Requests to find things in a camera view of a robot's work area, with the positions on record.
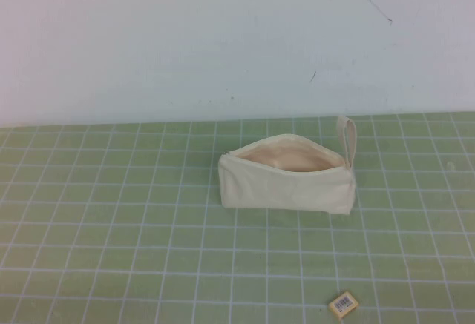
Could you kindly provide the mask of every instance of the barcode label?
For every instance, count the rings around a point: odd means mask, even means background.
[[[353,304],[352,300],[348,297],[341,298],[337,303],[335,303],[335,308],[341,313],[346,311]]]

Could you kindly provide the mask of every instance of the pouch strap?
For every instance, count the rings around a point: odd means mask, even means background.
[[[347,118],[346,116],[339,116],[336,122],[336,132],[338,138],[340,139],[340,144],[344,149],[344,158],[347,168],[350,170],[353,169],[353,160],[355,159],[356,153],[356,126],[352,119]]]

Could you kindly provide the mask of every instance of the green cutting mat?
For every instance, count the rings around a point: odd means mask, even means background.
[[[334,118],[0,130],[0,322],[475,323],[475,113],[359,116],[349,216],[220,206],[217,161]]]

